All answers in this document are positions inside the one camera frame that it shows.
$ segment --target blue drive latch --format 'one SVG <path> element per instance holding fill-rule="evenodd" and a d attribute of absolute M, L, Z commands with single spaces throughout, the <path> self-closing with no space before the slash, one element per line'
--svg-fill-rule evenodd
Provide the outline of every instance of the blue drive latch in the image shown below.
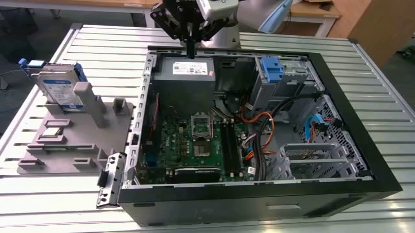
<path fill-rule="evenodd" d="M 265 73 L 266 81 L 269 83 L 277 83 L 284 75 L 284 67 L 280 64 L 277 57 L 262 56 L 261 69 Z"/>

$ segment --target green circuit board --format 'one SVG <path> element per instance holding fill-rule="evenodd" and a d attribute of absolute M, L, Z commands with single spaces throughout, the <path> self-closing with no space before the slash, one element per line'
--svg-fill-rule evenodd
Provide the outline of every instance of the green circuit board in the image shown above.
<path fill-rule="evenodd" d="M 194 130 L 205 132 L 206 127 L 204 122 L 194 123 Z M 250 175 L 241 169 L 241 174 L 233 174 L 230 177 L 225 175 L 222 149 L 221 149 L 221 136 L 220 136 L 221 122 L 213 121 L 210 125 L 212 138 L 198 141 L 192 138 L 190 120 L 188 121 L 164 121 L 161 126 L 161 140 L 160 152 L 156 156 L 157 168 L 174 168 L 174 167 L 214 167 L 221 169 L 220 181 L 246 181 Z M 240 142 L 240 135 L 245 132 L 245 125 L 234 123 L 234 133 Z M 149 183 L 162 182 L 162 174 L 157 174 L 157 169 L 152 170 L 152 181 Z"/>

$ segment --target power supply label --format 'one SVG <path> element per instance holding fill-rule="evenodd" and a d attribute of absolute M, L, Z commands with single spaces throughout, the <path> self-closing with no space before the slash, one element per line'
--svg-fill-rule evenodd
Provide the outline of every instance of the power supply label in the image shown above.
<path fill-rule="evenodd" d="M 43 80 L 47 94 L 65 111 L 77 112 L 83 104 L 73 93 L 74 83 L 69 80 Z"/>
<path fill-rule="evenodd" d="M 206 75 L 208 64 L 205 62 L 174 62 L 173 74 Z"/>

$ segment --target black computer chassis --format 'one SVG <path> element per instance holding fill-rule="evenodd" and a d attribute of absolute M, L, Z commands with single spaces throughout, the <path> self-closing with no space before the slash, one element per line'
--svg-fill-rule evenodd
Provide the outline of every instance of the black computer chassis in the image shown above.
<path fill-rule="evenodd" d="M 153 54 L 164 53 L 181 56 L 181 47 L 148 47 Z M 372 199 L 384 198 L 401 191 L 398 182 L 374 146 L 369 134 L 356 115 L 356 112 L 340 89 L 329 68 L 318 53 L 197 49 L 197 54 L 214 56 L 220 51 L 229 55 L 242 54 L 285 54 L 308 57 L 325 92 L 344 121 L 344 127 L 350 134 L 360 151 L 368 170 L 361 176 L 370 175 L 370 181 L 322 182 L 322 183 L 258 183 L 242 186 L 204 186 L 204 187 L 160 187 L 146 189 L 121 189 L 117 203 L 134 219 L 138 225 L 196 224 L 229 221 L 278 220 L 281 218 L 301 218 L 330 216 L 350 206 Z M 297 215 L 277 208 L 278 205 L 308 206 L 308 211 Z M 172 221 L 162 221 L 158 215 L 178 215 Z"/>

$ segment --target metal table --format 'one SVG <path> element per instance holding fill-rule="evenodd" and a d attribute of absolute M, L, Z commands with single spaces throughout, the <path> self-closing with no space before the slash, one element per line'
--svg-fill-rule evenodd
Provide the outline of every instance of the metal table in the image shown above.
<path fill-rule="evenodd" d="M 244 49 L 309 51 L 322 55 L 404 191 L 384 200 L 365 202 L 332 217 L 166 226 L 156 228 L 157 231 L 348 233 L 364 228 L 413 232 L 415 114 L 360 46 L 345 39 L 253 33 L 241 33 L 240 39 Z M 93 91 L 103 101 L 123 97 L 136 102 L 146 46 L 177 44 L 158 29 L 82 25 L 69 30 L 50 62 L 78 61 Z M 43 102 L 45 98 L 33 87 L 0 140 L 0 227 L 7 227 L 0 231 L 138 230 L 119 208 L 94 209 L 95 176 L 27 177 L 15 173 L 25 144 L 46 113 Z"/>

